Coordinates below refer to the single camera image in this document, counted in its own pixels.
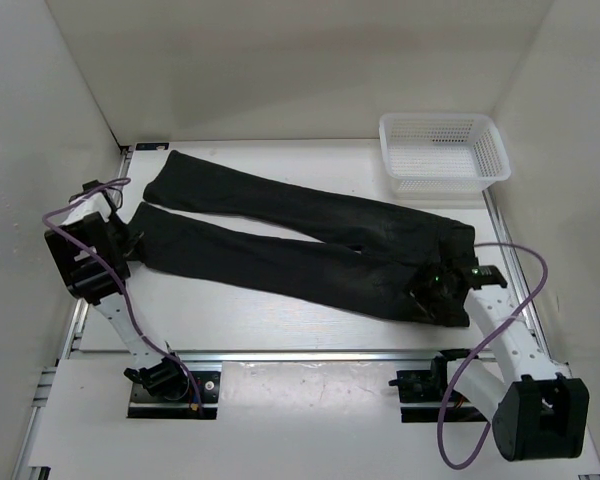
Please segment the black trousers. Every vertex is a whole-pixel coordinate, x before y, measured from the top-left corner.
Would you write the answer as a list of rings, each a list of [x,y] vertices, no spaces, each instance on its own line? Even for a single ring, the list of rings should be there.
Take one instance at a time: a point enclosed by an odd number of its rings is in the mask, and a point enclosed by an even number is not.
[[[381,320],[424,322],[407,291],[429,264],[476,264],[472,226],[172,152],[128,226],[148,268]]]

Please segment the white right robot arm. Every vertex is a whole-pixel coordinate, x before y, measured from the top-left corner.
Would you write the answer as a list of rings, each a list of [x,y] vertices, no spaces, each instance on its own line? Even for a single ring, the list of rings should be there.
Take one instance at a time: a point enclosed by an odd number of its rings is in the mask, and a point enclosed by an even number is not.
[[[404,404],[467,401],[489,422],[508,461],[580,456],[589,391],[580,379],[544,353],[525,322],[514,314],[507,282],[495,266],[473,266],[434,275],[426,292],[455,304],[475,322],[499,374],[467,349],[439,352],[428,370],[402,370],[392,385]]]

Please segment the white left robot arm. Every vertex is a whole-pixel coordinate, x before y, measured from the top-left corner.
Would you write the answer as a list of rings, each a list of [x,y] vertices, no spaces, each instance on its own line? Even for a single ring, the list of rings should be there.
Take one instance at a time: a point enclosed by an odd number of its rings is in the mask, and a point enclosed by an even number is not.
[[[105,317],[131,354],[133,365],[124,376],[153,397],[178,400],[188,392],[189,375],[168,344],[152,338],[129,311],[127,261],[137,253],[140,237],[132,236],[118,217],[113,191],[71,197],[62,210],[68,216],[59,225],[52,222],[55,212],[46,214],[44,239],[69,293]]]

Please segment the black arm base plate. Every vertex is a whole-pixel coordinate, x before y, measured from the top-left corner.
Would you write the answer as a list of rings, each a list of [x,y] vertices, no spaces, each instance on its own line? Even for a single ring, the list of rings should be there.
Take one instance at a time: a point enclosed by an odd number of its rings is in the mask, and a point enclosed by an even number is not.
[[[220,370],[194,371],[201,394],[201,404],[194,389],[185,383],[166,396],[152,396],[140,384],[131,387],[127,407],[129,419],[148,420],[215,420],[221,387]]]

